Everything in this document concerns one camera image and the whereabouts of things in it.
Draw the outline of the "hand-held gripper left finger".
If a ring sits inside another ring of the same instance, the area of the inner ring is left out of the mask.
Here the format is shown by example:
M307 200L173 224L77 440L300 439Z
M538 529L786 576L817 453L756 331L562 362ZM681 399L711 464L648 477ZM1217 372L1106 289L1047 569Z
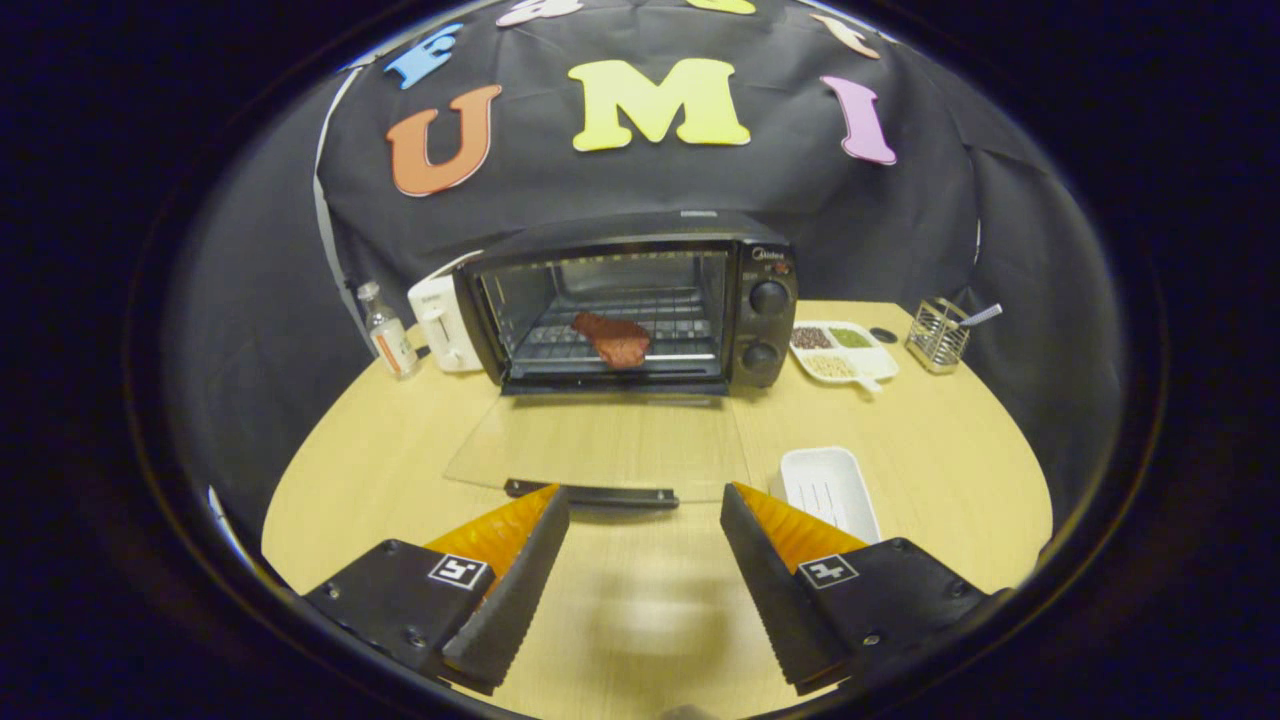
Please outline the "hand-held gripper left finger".
M426 544L384 539L305 600L419 675L490 694L529 633L568 528L567 489L547 486Z

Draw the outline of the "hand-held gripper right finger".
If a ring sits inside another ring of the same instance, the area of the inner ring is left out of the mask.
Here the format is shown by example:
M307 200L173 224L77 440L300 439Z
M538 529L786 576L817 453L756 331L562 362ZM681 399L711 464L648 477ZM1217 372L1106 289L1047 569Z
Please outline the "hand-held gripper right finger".
M737 482L724 487L719 524L800 694L892 685L965 635L991 603L909 539L865 542Z

